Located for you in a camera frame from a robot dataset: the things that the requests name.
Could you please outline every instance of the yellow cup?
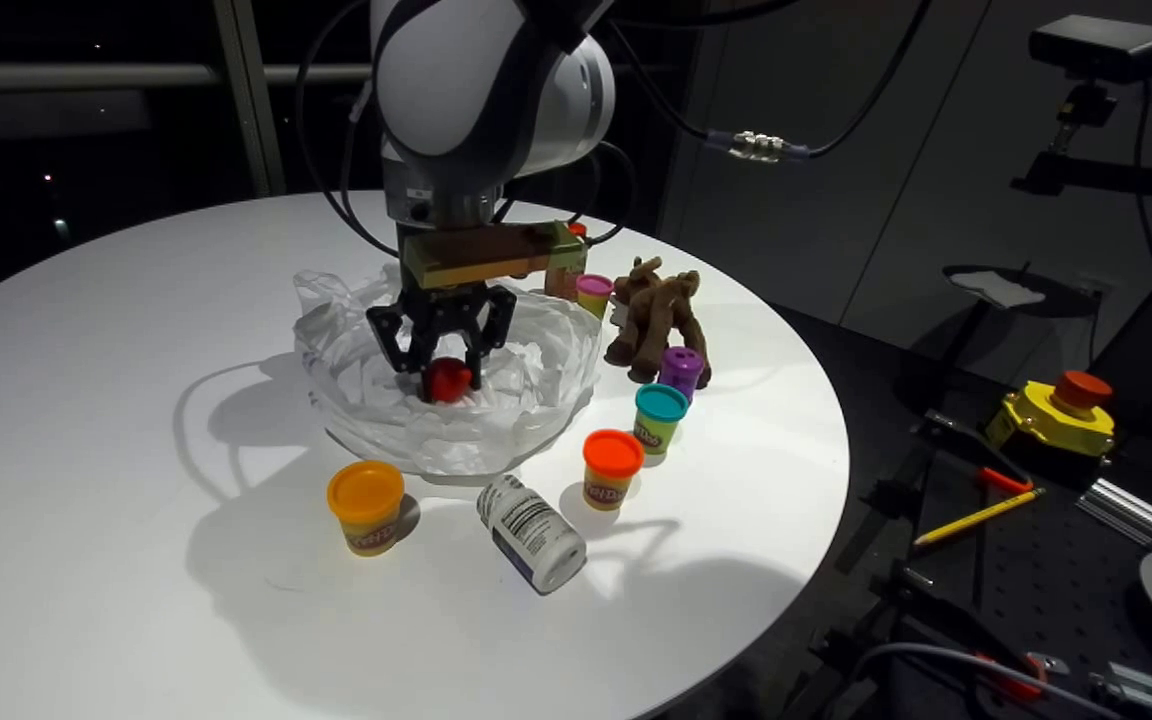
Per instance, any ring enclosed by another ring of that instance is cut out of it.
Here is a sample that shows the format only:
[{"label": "yellow cup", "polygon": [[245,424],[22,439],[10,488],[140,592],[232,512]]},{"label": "yellow cup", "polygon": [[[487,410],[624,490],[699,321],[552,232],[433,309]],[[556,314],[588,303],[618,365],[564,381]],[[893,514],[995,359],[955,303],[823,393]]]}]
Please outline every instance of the yellow cup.
[{"label": "yellow cup", "polygon": [[405,527],[405,472],[398,462],[362,461],[331,474],[328,506],[354,553],[376,554]]}]

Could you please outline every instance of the brown stuffed toy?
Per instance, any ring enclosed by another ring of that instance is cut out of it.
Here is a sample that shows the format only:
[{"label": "brown stuffed toy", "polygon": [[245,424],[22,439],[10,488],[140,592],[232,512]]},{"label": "brown stuffed toy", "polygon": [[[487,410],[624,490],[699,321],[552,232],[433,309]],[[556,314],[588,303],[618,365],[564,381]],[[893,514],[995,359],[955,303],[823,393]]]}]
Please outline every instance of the brown stuffed toy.
[{"label": "brown stuffed toy", "polygon": [[618,303],[624,303],[620,335],[609,342],[609,365],[628,365],[628,377],[654,382],[662,356],[667,353],[667,332],[681,329],[686,347],[704,356],[699,389],[710,382],[710,342],[694,313],[699,288],[696,271],[662,280],[662,258],[631,258],[628,275],[618,275]]}]

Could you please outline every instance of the clear plastic bowl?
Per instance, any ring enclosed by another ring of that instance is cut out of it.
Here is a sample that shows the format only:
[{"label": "clear plastic bowl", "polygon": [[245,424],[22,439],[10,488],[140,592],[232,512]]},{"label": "clear plastic bowl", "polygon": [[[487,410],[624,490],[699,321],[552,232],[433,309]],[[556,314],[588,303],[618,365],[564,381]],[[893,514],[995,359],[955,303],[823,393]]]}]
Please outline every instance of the clear plastic bowl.
[{"label": "clear plastic bowl", "polygon": [[598,314],[574,299],[518,290],[509,339],[486,359],[486,389],[459,402],[423,402],[388,369],[366,314],[398,299],[398,280],[354,290],[340,275],[303,271],[297,290],[297,353],[326,433],[423,478],[506,474],[570,427],[601,370]]}]

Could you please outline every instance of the round white table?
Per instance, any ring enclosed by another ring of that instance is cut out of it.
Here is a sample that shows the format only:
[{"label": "round white table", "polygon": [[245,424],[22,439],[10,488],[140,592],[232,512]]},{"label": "round white table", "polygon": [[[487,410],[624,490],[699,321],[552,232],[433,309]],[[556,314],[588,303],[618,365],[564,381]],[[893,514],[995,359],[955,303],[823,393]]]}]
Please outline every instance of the round white table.
[{"label": "round white table", "polygon": [[[381,197],[362,206],[386,229]],[[715,381],[620,514],[582,501],[586,433],[631,424],[620,369],[518,468],[588,537],[556,595],[492,546],[476,488],[407,478],[421,527],[376,560],[345,546],[326,506],[340,450],[297,393],[293,275],[366,285],[381,252],[320,197],[140,224],[4,280],[0,720],[606,720],[727,662],[823,560],[847,433],[766,299],[638,232],[591,266],[631,256],[704,271]]]}]

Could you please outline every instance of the wire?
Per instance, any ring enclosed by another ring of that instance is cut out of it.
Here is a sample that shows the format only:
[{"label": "wire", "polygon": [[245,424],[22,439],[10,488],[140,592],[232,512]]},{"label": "wire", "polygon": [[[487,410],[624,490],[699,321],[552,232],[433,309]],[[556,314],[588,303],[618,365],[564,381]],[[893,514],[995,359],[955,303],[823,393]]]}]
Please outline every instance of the wire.
[{"label": "wire", "polygon": [[681,128],[686,136],[712,145],[710,128],[696,128],[663,93],[662,83],[649,76],[643,57],[628,42],[628,35],[620,32],[620,24],[609,24],[611,38],[624,49],[631,71],[641,76],[641,87],[649,97],[649,105],[658,109],[658,117],[663,117],[672,128]]},{"label": "wire", "polygon": [[757,15],[771,15],[783,13],[797,0],[770,0],[770,2],[748,2],[748,9],[731,9],[731,13],[710,13],[710,15],[678,15],[678,20],[641,20],[641,15],[620,15],[620,24],[628,28],[663,28],[663,32],[694,32],[694,28],[712,28],[712,24],[739,24],[739,20],[757,20]]},{"label": "wire", "polygon": [[303,160],[303,173],[308,173],[311,188],[326,193],[326,200],[331,204],[331,213],[337,213],[362,239],[370,239],[376,252],[398,256],[398,248],[381,242],[381,239],[358,218],[350,197],[345,197],[345,204],[331,197],[331,188],[326,184],[326,173],[320,173],[320,164],[317,164],[317,154],[311,154],[311,147],[308,147],[308,128],[303,128],[308,65],[317,65],[317,57],[326,52],[328,35],[331,35],[362,2],[370,2],[370,0],[345,2],[345,9],[320,28],[320,35],[308,42],[308,52],[303,52],[303,60],[300,60],[300,68],[297,68],[297,145],[300,145],[300,160]]},{"label": "wire", "polygon": [[345,213],[350,213],[354,218],[362,218],[358,206],[354,206],[354,200],[350,200],[354,136],[358,136],[370,105],[373,105],[373,79],[366,79],[366,93],[354,99],[350,119],[345,119],[345,145],[340,145],[340,204],[345,204]]},{"label": "wire", "polygon": [[931,136],[936,136],[941,117],[946,117],[946,109],[948,109],[948,97],[955,93],[955,83],[960,83],[960,76],[966,76],[966,68],[970,68],[970,57],[974,57],[974,49],[977,49],[977,38],[980,38],[980,28],[983,28],[987,13],[993,13],[993,0],[983,0],[980,13],[977,13],[977,20],[974,20],[970,42],[966,42],[966,52],[955,57],[955,65],[952,65],[952,71],[948,71],[948,83],[946,83],[946,93],[941,93],[941,105],[936,105],[936,111],[931,111],[931,119],[930,119],[930,128],[924,128],[924,136],[920,136],[920,145],[915,145],[915,150],[912,150],[900,184],[898,184],[898,193],[893,193],[893,204],[887,204],[887,213],[885,213],[885,224],[880,224],[880,232],[874,235],[865,258],[862,258],[862,271],[855,271],[855,280],[851,280],[851,288],[847,288],[847,296],[843,296],[843,309],[840,309],[840,321],[835,321],[835,324],[847,321],[847,313],[851,313],[851,303],[855,303],[855,296],[862,296],[862,288],[865,288],[865,280],[869,280],[869,271],[874,271],[874,258],[878,258],[880,248],[885,248],[885,235],[887,235],[887,229],[893,229],[893,218],[898,218],[898,206],[900,206],[900,200],[903,200],[903,193],[907,193],[907,184],[912,184],[912,173],[920,168],[920,160],[924,160],[930,147],[931,147]]},{"label": "wire", "polygon": [[492,224],[506,224],[509,206],[513,206],[513,197],[506,197],[506,204],[492,213]]},{"label": "wire", "polygon": [[955,690],[966,700],[966,716],[987,716],[983,705],[980,705],[980,690],[974,690],[974,668],[936,668],[936,660],[924,660],[924,657],[907,657],[907,662],[924,677],[931,677],[936,683],[946,683],[948,690]]},{"label": "wire", "polygon": [[[1141,174],[1143,173],[1143,136],[1150,136],[1150,111],[1152,109],[1152,83],[1143,79],[1141,83],[1141,117],[1136,117],[1136,145],[1132,145],[1132,173]],[[1152,264],[1152,215],[1150,215],[1150,204],[1143,204],[1143,193],[1136,184],[1132,193],[1136,200],[1136,218],[1141,218],[1141,235],[1143,235],[1143,252],[1150,252],[1150,264]],[[1136,435],[1143,433],[1143,424],[1152,421],[1152,396],[1143,398],[1141,414],[1126,421],[1136,427]]]},{"label": "wire", "polygon": [[1028,677],[1028,670],[1015,670],[1015,668],[1010,668],[1010,662],[995,662],[995,660],[987,660],[987,657],[974,657],[974,651],[955,651],[955,648],[941,648],[941,642],[878,642],[878,648],[869,648],[869,651],[855,660],[851,679],[865,677],[865,662],[874,662],[874,660],[880,660],[880,657],[941,657],[941,660],[955,660],[955,662],[970,662],[970,668],[980,668],[980,670],[995,670],[995,677],[1010,677],[1010,679],[1020,679],[1020,683],[1037,683],[1037,686],[1046,686],[1046,690],[1051,690],[1051,694],[1061,694],[1066,705],[1077,705],[1077,709],[1085,709],[1085,712],[1119,716],[1119,712],[1112,712],[1112,709],[1105,709],[1105,705],[1091,705],[1090,694],[1077,694],[1077,690],[1070,690],[1070,686],[1061,686],[1061,683],[1049,683],[1049,679],[1039,679],[1039,677]]},{"label": "wire", "polygon": [[710,147],[721,147],[736,160],[757,160],[757,164],[782,164],[782,160],[821,160],[821,154],[833,154],[835,147],[843,147],[862,124],[874,117],[874,109],[885,99],[885,93],[893,87],[912,38],[920,35],[924,20],[930,20],[930,9],[931,0],[920,0],[898,38],[898,52],[887,57],[880,79],[874,83],[874,93],[862,99],[855,117],[843,124],[843,130],[835,130],[833,138],[823,145],[800,145],[800,138],[783,138],[783,136],[771,136],[771,130],[721,130],[721,128],[696,128],[662,87],[658,79],[649,76],[641,52],[628,42],[628,35],[620,32],[620,24],[609,24],[611,28],[611,38],[624,49],[628,65],[638,68],[641,76],[641,87],[649,97],[649,105],[672,124],[681,128],[686,136],[710,145]]},{"label": "wire", "polygon": [[609,229],[606,235],[591,235],[586,248],[601,248],[601,242],[609,242],[611,235],[620,235],[628,213],[641,204],[641,178],[638,178],[638,173],[631,173],[628,150],[624,150],[620,145],[611,145],[611,138],[606,138],[601,150],[618,154],[628,193],[624,193],[624,206],[618,213],[611,229]]},{"label": "wire", "polygon": [[606,193],[606,160],[601,160],[601,150],[588,150],[586,164],[588,164],[588,174],[591,174],[591,197],[601,197]]},{"label": "wire", "polygon": [[835,147],[843,147],[843,145],[862,130],[862,124],[874,117],[874,109],[878,109],[878,105],[885,99],[885,93],[893,87],[903,57],[907,57],[907,49],[912,49],[912,38],[920,35],[920,28],[924,28],[924,20],[930,20],[930,9],[931,9],[931,0],[920,0],[920,2],[912,9],[912,20],[903,24],[900,42],[898,42],[898,52],[887,57],[885,76],[880,76],[878,87],[865,97],[865,105],[855,109],[851,124],[843,124],[843,130],[833,136],[833,138],[823,138],[823,145],[790,145],[790,154],[797,154],[797,160],[821,160],[821,154],[833,154]]}]

